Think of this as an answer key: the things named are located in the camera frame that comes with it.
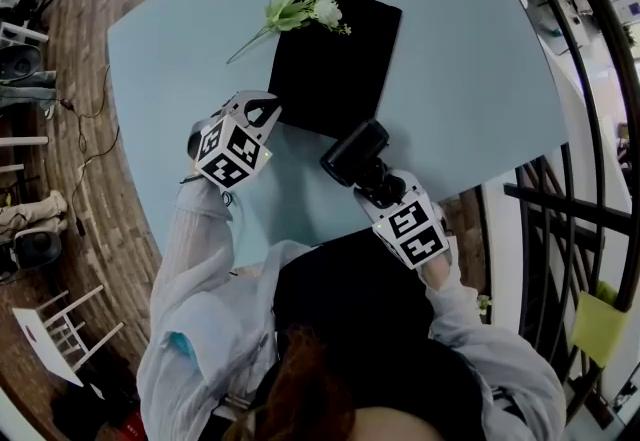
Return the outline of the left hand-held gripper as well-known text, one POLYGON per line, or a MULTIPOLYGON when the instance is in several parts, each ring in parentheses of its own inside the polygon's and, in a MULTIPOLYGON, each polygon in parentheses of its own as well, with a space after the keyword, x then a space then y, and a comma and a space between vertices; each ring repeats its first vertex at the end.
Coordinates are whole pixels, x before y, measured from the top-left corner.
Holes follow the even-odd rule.
POLYGON ((192 126, 187 153, 194 178, 206 178, 221 189, 235 189, 255 177, 271 160, 265 146, 282 106, 262 90, 243 90, 210 117, 192 126))

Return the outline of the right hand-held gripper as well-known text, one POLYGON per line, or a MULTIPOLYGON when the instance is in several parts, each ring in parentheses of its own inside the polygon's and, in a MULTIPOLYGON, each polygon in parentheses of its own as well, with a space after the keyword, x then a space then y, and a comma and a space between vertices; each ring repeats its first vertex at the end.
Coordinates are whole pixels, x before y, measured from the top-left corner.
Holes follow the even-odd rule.
POLYGON ((408 268, 449 249, 432 202, 416 177, 379 158, 356 180, 354 196, 372 221, 372 231, 408 268))

